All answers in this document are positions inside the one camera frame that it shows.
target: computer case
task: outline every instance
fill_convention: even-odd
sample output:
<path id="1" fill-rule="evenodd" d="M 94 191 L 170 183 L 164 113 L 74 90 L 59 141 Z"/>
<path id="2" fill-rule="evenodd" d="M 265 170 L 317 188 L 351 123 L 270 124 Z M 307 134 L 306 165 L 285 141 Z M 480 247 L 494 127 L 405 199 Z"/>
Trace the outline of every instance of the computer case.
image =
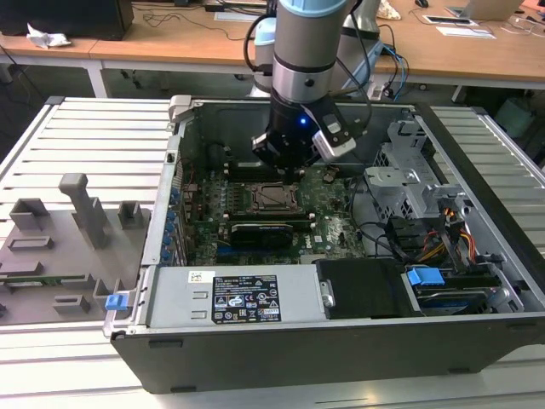
<path id="1" fill-rule="evenodd" d="M 70 37 L 122 40 L 133 21 L 130 0 L 0 0 L 0 31 L 24 35 L 26 24 Z"/>

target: wooden desk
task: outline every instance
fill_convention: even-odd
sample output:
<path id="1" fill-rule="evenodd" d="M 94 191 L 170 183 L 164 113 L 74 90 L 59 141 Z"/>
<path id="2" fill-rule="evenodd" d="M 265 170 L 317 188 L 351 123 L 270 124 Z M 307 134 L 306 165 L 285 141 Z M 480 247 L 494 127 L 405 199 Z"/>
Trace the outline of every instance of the wooden desk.
<path id="1" fill-rule="evenodd" d="M 93 38 L 70 38 L 71 45 L 42 49 L 31 43 L 25 36 L 0 36 L 0 44 L 10 55 L 26 55 L 40 57 L 82 58 L 90 59 L 89 52 L 96 44 Z"/>
<path id="2" fill-rule="evenodd" d="M 497 37 L 495 40 L 446 37 L 436 26 L 419 22 L 410 11 L 414 9 L 419 17 L 449 15 L 445 5 L 463 5 L 467 0 L 429 0 L 428 9 L 419 9 L 412 0 L 391 1 L 403 19 L 378 22 L 393 28 L 398 52 L 410 63 L 409 82 L 545 89 L 545 38 L 505 32 L 501 28 L 503 23 L 495 21 L 485 23 Z M 215 21 L 214 15 L 203 9 L 172 9 L 176 11 L 198 24 L 222 28 L 231 38 L 242 38 L 249 27 L 247 22 Z M 171 13 L 170 9 L 153 12 Z M 223 32 L 192 24 L 183 17 L 173 17 L 151 27 L 144 21 L 144 14 L 150 13 L 135 9 L 135 20 L 122 42 L 75 39 L 72 46 L 44 50 L 24 37 L 0 37 L 0 41 L 21 64 L 85 68 L 98 97 L 108 95 L 102 77 L 104 69 L 250 73 L 243 61 L 242 41 L 230 41 Z M 537 17 L 534 10 L 528 13 Z M 541 30 L 536 32 L 545 35 Z M 381 37 L 385 43 L 392 42 L 387 29 Z M 2 62 L 9 60 L 0 54 Z M 373 82 L 384 84 L 393 69 L 392 60 L 382 57 L 376 64 Z"/>
<path id="3" fill-rule="evenodd" d="M 149 11 L 135 9 L 133 25 L 122 42 L 98 41 L 90 55 L 95 60 L 132 60 L 159 61 L 187 64 L 207 64 L 219 66 L 243 66 L 243 41 L 250 23 L 215 21 L 214 13 L 204 9 L 181 11 L 179 16 L 165 21 L 160 26 L 152 27 L 144 21 Z M 168 14 L 169 11 L 154 11 L 155 15 Z M 182 16 L 199 25 L 220 30 L 210 30 L 193 24 Z M 150 21 L 154 26 L 157 20 Z"/>
<path id="4" fill-rule="evenodd" d="M 384 21 L 395 34 L 396 47 L 410 64 L 411 82 L 488 85 L 504 88 L 543 88 L 545 83 L 545 38 L 516 35 L 502 30 L 505 23 L 488 21 L 482 27 L 489 28 L 496 40 L 470 37 L 446 37 L 437 26 L 422 24 L 410 13 L 450 16 L 446 5 L 464 5 L 467 0 L 429 0 L 428 9 L 419 9 L 411 0 L 391 0 L 401 13 L 402 20 Z M 527 12 L 540 20 L 534 10 Z M 536 33 L 544 35 L 543 30 Z M 389 30 L 382 28 L 384 43 L 392 43 Z M 382 57 L 376 65 L 377 73 L 392 72 L 391 59 Z"/>

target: sticker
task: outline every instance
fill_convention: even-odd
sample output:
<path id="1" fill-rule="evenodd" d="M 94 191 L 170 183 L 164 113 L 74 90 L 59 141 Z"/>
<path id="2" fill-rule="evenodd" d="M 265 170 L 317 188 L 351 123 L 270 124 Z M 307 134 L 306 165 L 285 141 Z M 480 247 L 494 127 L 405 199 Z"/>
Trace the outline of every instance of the sticker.
<path id="1" fill-rule="evenodd" d="M 216 324 L 282 320 L 276 275 L 212 277 L 212 281 L 212 321 Z"/>
<path id="2" fill-rule="evenodd" d="M 187 282 L 189 284 L 211 283 L 214 279 L 215 271 L 190 271 Z"/>
<path id="3" fill-rule="evenodd" d="M 6 283 L 8 287 L 41 287 L 42 283 L 39 281 L 21 281 L 20 283 Z"/>

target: blue tab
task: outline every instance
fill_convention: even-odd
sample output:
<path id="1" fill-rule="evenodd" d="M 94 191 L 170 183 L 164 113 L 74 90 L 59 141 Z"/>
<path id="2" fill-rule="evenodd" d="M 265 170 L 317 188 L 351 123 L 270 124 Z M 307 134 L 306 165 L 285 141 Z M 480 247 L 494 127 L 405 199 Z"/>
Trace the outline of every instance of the blue tab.
<path id="1" fill-rule="evenodd" d="M 126 311 L 129 309 L 129 296 L 126 294 L 111 294 L 106 299 L 106 311 Z"/>
<path id="2" fill-rule="evenodd" d="M 414 267 L 407 273 L 411 285 L 444 285 L 445 279 L 438 268 Z"/>

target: power supply label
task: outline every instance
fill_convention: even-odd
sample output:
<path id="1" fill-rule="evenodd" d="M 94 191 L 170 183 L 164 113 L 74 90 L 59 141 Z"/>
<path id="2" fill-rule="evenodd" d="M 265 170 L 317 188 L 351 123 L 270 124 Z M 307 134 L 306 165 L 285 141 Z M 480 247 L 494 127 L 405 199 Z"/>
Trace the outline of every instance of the power supply label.
<path id="1" fill-rule="evenodd" d="M 212 320 L 216 324 L 281 321 L 276 275 L 214 277 Z"/>

